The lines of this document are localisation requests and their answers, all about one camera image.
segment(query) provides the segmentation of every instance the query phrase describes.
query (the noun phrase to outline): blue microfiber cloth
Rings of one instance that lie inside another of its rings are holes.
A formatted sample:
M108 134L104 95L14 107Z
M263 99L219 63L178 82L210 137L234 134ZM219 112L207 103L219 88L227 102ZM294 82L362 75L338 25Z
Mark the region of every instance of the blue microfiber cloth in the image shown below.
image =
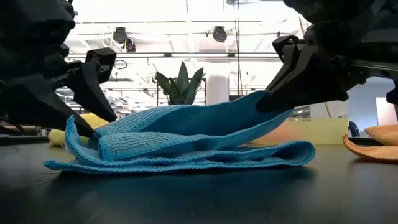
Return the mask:
M76 159L45 161L44 166L109 174L302 166L310 162L315 149L306 141L242 146L277 128L292 112L257 112L254 105L266 95L266 91L257 91L217 105L173 105L141 111L97 128L87 145L80 141L71 117L65 139L68 152Z

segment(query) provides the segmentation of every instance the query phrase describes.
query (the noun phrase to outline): green leaf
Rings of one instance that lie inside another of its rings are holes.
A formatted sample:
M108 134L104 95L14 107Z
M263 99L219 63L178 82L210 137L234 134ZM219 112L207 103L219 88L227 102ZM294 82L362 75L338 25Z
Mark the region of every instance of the green leaf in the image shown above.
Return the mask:
M169 95L170 94L169 79L158 71L156 71L156 78L157 78L157 83L159 83L160 87L163 89L163 92Z
M185 66L184 61L181 63L180 73L177 78L177 87L179 90L183 91L189 84L188 70Z
M188 84L186 89L182 91L184 97L184 104L191 105L195 101L197 95L197 89L200 86L202 78L205 76L203 68L197 70L192 76L191 82Z
M184 104L184 97L181 94L181 91L178 89L177 84L173 79L170 79L170 102L173 105Z

